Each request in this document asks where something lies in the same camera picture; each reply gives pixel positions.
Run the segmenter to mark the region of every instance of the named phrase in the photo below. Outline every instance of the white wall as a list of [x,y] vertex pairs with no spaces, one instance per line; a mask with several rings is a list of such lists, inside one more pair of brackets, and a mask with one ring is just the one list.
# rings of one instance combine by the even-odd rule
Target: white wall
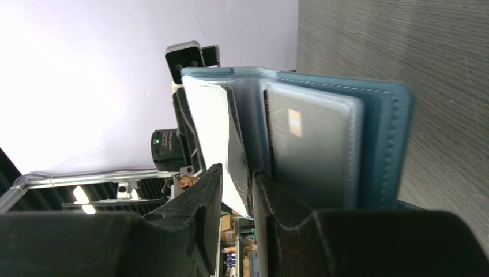
[[167,46],[296,66],[298,0],[0,0],[0,147],[25,174],[154,167],[176,127]]

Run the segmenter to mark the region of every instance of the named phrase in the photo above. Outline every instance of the wallet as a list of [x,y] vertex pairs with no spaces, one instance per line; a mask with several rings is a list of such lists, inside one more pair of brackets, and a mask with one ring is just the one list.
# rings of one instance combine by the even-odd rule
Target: wallet
[[[271,176],[274,173],[264,103],[264,92],[271,84],[286,85],[289,91],[299,94],[307,90],[311,93],[327,93],[359,100],[362,104],[362,120],[357,127],[352,128],[356,128],[361,136],[358,137],[358,147],[350,148],[351,151],[358,151],[358,162],[352,164],[357,174],[357,184],[352,193],[355,203],[352,208],[414,208],[397,200],[414,102],[411,89],[405,84],[311,76],[264,68],[184,68],[182,76],[185,88],[188,84],[197,84],[232,89],[249,175],[256,168],[264,169]],[[250,197],[242,196],[242,199],[252,214]]]

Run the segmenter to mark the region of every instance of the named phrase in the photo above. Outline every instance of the label sticker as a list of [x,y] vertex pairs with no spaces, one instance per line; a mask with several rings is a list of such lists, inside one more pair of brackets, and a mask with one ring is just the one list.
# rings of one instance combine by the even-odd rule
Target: label sticker
[[289,109],[289,132],[298,137],[302,137],[302,121],[300,112]]

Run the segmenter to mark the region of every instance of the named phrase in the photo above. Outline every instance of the metal rail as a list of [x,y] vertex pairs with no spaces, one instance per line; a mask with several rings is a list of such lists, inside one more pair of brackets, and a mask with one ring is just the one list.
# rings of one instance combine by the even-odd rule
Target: metal rail
[[221,229],[223,224],[223,218],[219,220],[219,238],[217,239],[217,256],[216,256],[216,272],[210,277],[221,277],[221,267],[223,266],[221,261]]
[[239,218],[236,218],[234,229],[236,234],[236,277],[243,276],[243,248],[241,247],[241,230],[239,220]]
[[78,186],[106,182],[139,181],[149,178],[170,177],[176,172],[154,170],[116,171],[111,173],[93,173],[50,178],[31,177],[25,182],[12,186],[0,197],[0,214],[7,212],[30,189],[58,188],[61,186]]

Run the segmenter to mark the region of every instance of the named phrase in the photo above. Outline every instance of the teal leather wallet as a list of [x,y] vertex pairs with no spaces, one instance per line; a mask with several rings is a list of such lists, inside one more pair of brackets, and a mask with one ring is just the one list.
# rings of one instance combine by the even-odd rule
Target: teal leather wallet
[[364,115],[356,207],[407,207],[397,201],[414,100],[406,85],[264,68],[184,68],[182,76],[184,86],[198,80],[233,89],[250,174],[258,167],[272,170],[262,99],[267,80],[360,99]]

